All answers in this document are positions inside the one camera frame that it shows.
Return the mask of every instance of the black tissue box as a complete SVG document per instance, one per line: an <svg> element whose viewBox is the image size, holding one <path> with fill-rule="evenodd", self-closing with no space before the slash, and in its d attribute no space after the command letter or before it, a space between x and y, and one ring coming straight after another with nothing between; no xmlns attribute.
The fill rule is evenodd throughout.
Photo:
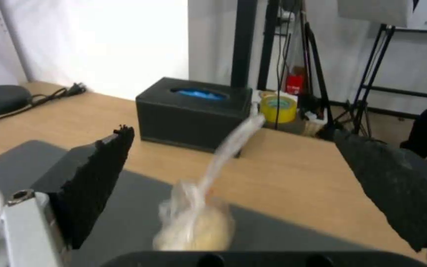
<svg viewBox="0 0 427 267"><path fill-rule="evenodd" d="M249 116L251 89L162 78L136 107L141 140L214 152Z"/></svg>

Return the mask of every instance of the white box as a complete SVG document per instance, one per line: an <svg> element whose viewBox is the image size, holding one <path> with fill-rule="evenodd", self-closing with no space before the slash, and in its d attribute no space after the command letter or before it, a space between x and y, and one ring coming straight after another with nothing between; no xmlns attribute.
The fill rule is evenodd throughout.
<svg viewBox="0 0 427 267"><path fill-rule="evenodd" d="M413 0L337 0L339 16L408 27Z"/></svg>

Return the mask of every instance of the screw hole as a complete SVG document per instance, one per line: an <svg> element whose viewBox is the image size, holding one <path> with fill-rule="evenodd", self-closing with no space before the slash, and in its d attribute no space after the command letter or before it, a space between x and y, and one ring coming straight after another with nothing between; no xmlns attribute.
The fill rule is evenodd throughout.
<svg viewBox="0 0 427 267"><path fill-rule="evenodd" d="M306 267L334 267L332 261L323 255L312 255L307 258Z"/></svg>
<svg viewBox="0 0 427 267"><path fill-rule="evenodd" d="M12 198L15 199L15 200L17 200L17 199L20 199L20 198L23 198L23 197L27 196L27 194L28 194L27 191L19 191L19 192L14 193L14 195L12 196Z"/></svg>
<svg viewBox="0 0 427 267"><path fill-rule="evenodd" d="M219 255L207 254L200 258L197 267L224 267L224 259Z"/></svg>

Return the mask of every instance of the power cord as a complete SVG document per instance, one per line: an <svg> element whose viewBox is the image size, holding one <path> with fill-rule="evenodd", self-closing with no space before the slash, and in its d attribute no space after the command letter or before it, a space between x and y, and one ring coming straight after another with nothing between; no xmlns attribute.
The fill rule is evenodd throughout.
<svg viewBox="0 0 427 267"><path fill-rule="evenodd" d="M274 125L275 130L278 129L279 108L280 108L280 105L279 105L280 97L279 97L279 95L281 92L281 86L283 85L285 66L288 67L288 72L289 72L289 66L288 66L288 63L286 62L287 50L285 48L286 48L286 46L289 45L289 42L288 42L289 33L288 32L289 32L289 25L291 23L291 14L292 14L292 12L289 13L289 17L288 17L288 24L286 26L286 37L284 40L283 49L281 49L281 28L282 28L281 26L282 25L279 26L279 36L278 36L279 50L278 50L278 61L276 63L276 78L278 78L278 96L277 96L277 105L276 105L276 121L275 121L275 125ZM279 62L280 62L281 56L283 56L283 68L281 68L281 75L280 75L279 74Z"/></svg>
<svg viewBox="0 0 427 267"><path fill-rule="evenodd" d="M15 115L19 115L33 108L37 108L38 106L43 105L49 101L53 101L61 98L69 98L70 96L80 95L82 93L85 93L86 91L87 91L87 88L83 83L74 83L73 86L71 86L69 89L67 88L58 89L57 91L52 93L52 95L49 95L49 96L43 95L43 94L32 95L29 100L29 106L23 109L20 109L16 112L2 115L0 116L0 120L13 117Z"/></svg>

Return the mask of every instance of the red container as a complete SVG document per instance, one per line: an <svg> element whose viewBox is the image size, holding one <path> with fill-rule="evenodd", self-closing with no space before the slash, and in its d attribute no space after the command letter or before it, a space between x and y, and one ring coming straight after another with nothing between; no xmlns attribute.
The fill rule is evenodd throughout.
<svg viewBox="0 0 427 267"><path fill-rule="evenodd" d="M300 95L304 89L304 77L302 75L288 75L286 80L286 93Z"/></svg>

